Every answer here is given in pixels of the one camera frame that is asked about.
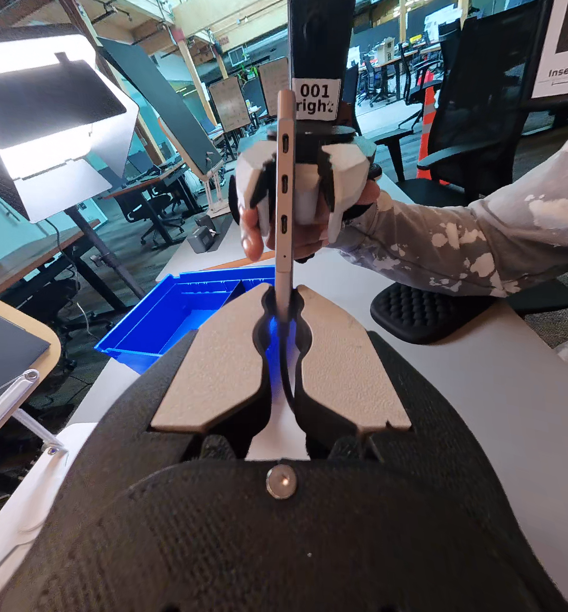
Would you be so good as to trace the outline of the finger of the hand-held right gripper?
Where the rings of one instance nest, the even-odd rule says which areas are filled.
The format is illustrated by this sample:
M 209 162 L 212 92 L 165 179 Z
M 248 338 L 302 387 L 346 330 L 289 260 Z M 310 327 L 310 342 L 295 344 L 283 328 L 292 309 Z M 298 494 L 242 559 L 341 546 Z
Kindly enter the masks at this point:
M 277 218 L 276 141 L 259 141 L 241 153 L 235 170 L 235 212 L 257 212 L 262 237 L 275 236 Z
M 327 240 L 335 242 L 344 214 L 359 201 L 370 171 L 370 160 L 354 143 L 325 144 L 319 150 L 321 192 L 329 210 Z

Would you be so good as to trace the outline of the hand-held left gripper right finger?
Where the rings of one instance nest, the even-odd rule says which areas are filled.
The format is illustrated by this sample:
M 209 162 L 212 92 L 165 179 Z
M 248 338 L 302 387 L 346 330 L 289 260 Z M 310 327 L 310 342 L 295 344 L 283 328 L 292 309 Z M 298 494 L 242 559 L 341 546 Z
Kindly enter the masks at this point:
M 295 298 L 299 427 L 325 448 L 347 436 L 409 431 L 410 417 L 364 326 L 310 287 L 299 285 Z

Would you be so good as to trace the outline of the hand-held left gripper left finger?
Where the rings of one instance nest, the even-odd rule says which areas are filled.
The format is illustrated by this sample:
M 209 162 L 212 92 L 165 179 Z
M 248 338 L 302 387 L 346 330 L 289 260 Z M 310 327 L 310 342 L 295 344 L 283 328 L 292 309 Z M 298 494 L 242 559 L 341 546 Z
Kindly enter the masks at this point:
M 267 350 L 272 285 L 260 283 L 198 329 L 150 426 L 158 432 L 224 436 L 250 446 L 272 407 Z

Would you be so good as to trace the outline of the black USB cable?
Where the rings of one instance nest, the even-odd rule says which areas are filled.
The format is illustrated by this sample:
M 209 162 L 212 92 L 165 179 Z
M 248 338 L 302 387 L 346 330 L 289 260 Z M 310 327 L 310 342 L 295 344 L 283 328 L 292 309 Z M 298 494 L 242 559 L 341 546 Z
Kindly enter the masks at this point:
M 295 93 L 278 93 L 276 198 L 275 198 L 275 307 L 278 320 L 280 378 L 286 402 L 296 414 L 288 364 L 293 279 L 293 230 L 295 186 Z

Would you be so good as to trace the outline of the blue plastic bin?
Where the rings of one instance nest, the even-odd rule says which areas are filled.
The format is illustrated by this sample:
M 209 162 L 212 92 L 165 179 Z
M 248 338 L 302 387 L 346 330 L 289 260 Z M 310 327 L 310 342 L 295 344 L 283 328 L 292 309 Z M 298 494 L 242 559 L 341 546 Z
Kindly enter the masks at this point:
M 95 345 L 104 355 L 145 373 L 188 332 L 261 283 L 275 267 L 245 266 L 167 275 Z

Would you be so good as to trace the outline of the person's right forearm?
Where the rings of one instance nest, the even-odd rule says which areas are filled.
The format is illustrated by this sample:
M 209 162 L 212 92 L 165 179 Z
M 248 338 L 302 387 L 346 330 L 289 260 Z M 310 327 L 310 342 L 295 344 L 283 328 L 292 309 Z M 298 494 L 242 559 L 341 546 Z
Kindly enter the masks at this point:
M 380 191 L 332 249 L 403 285 L 507 297 L 568 272 L 568 140 L 514 183 L 464 207 Z

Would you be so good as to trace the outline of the person's right hand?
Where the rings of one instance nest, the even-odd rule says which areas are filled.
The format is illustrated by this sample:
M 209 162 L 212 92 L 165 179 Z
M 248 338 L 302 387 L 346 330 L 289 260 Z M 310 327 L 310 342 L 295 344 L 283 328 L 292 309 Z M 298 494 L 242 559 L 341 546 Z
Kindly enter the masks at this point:
M 367 180 L 357 204 L 360 206 L 372 205 L 377 202 L 379 195 L 379 185 L 373 180 Z M 263 238 L 257 211 L 240 207 L 239 214 L 243 251 L 248 259 L 256 262 L 260 260 L 265 248 L 275 249 L 275 229 L 271 227 L 268 236 Z M 292 231 L 293 254 L 296 260 L 310 257 L 320 249 L 329 246 L 327 239 L 329 215 L 330 211 L 324 194 L 322 190 L 319 190 L 312 221 L 305 225 L 295 224 Z

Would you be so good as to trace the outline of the wooden board stand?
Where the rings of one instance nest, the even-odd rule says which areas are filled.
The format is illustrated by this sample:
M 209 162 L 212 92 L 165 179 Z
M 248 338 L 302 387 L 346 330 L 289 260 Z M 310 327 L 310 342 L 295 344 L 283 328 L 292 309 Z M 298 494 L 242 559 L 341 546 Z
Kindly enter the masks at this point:
M 206 174 L 201 175 L 201 182 L 205 190 L 210 218 L 218 218 L 229 213 L 228 199 L 222 191 L 223 178 L 226 174 L 225 160 L 221 160 L 214 167 L 208 169 Z

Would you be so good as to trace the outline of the whiteboard on stand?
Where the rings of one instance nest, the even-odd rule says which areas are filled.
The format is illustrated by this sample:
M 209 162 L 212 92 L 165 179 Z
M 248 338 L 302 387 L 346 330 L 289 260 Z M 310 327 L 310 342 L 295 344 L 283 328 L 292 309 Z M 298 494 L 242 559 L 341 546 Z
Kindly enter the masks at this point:
M 213 83 L 209 86 L 209 92 L 225 133 L 251 125 L 238 76 L 232 75 Z
M 278 112 L 278 95 L 281 90 L 289 88 L 289 62 L 281 57 L 258 66 L 258 75 L 267 109 L 267 116 L 272 118 Z

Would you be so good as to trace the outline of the small dark grey device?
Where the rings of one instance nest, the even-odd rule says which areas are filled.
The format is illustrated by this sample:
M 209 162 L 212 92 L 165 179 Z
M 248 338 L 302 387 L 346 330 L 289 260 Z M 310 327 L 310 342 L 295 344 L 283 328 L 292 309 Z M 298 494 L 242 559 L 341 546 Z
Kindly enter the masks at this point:
M 196 228 L 188 235 L 187 242 L 196 254 L 207 253 L 217 248 L 221 232 L 209 215 L 195 219 Z

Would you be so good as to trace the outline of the orange traffic cone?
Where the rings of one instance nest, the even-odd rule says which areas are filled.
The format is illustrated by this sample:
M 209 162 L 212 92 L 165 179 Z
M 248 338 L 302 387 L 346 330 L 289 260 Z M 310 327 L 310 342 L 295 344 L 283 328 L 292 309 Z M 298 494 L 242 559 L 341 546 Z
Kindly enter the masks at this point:
M 418 152 L 418 163 L 421 162 L 425 157 L 428 156 L 428 140 L 431 131 L 431 127 L 433 124 L 434 117 L 436 115 L 436 107 L 435 107 L 435 87 L 429 86 L 425 90 L 425 100 L 424 100 L 424 110 L 423 110 L 423 121 L 422 121 L 422 134 L 420 137 L 420 149 Z M 417 167 L 417 179 L 427 179 L 433 180 L 432 174 L 430 170 L 421 170 L 419 166 Z M 449 183 L 445 180 L 439 180 L 439 184 L 443 186 L 448 186 Z

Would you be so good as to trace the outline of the black bumpy wrist rest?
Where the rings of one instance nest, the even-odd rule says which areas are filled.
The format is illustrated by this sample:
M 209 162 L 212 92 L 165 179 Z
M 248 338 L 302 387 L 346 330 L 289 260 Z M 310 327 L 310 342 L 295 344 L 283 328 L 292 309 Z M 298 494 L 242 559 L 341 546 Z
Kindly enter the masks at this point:
M 404 342 L 428 345 L 442 341 L 488 310 L 506 302 L 519 317 L 568 309 L 568 287 L 559 280 L 506 298 L 443 295 L 393 283 L 370 305 L 372 319 Z

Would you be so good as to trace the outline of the wooden desk with black legs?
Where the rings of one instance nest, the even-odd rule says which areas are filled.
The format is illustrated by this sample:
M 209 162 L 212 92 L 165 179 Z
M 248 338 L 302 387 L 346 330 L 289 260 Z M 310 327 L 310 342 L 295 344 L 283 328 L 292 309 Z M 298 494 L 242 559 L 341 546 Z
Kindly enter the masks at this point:
M 73 262 L 85 285 L 107 303 L 113 294 L 95 271 L 82 260 L 93 248 L 80 229 L 67 229 L 30 242 L 0 259 L 0 301 L 17 308 L 37 291 L 63 274 Z
M 150 222 L 141 236 L 142 245 L 149 237 L 152 250 L 182 244 L 185 221 L 204 211 L 188 186 L 185 168 L 179 162 L 159 174 L 140 176 L 101 199 L 115 201 L 129 223 Z

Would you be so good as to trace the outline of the black office chair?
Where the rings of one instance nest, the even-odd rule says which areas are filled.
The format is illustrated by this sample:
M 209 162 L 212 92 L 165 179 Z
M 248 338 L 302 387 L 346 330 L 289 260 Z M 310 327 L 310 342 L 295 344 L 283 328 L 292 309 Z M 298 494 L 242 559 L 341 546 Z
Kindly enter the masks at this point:
M 540 1 L 530 1 L 465 21 L 428 134 L 428 155 L 418 163 L 431 176 L 397 183 L 412 202 L 467 206 L 513 182 L 540 10 Z

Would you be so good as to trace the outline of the studio light panel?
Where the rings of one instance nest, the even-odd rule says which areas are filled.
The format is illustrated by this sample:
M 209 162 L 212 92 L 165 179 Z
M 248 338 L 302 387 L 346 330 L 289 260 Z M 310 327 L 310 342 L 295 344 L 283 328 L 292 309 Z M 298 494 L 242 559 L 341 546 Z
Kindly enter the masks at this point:
M 138 105 L 73 25 L 0 29 L 0 198 L 35 224 L 124 178 Z

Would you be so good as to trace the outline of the white base clear stand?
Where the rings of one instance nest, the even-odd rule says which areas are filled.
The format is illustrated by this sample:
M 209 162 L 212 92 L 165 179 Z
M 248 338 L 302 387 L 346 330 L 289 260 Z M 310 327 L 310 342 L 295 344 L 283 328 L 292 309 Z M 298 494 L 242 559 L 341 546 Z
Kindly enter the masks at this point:
M 39 382 L 39 371 L 30 369 L 0 387 L 0 429 L 14 418 L 43 442 L 43 453 L 0 511 L 0 592 L 30 551 L 71 465 L 96 427 L 73 424 L 55 435 L 29 416 L 20 405 Z

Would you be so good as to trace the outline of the framed tag sign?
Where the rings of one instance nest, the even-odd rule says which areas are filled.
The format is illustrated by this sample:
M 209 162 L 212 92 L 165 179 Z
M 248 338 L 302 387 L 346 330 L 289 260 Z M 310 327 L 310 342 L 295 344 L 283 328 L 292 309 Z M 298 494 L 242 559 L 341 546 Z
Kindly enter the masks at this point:
M 540 1 L 521 104 L 530 111 L 568 108 L 568 1 Z

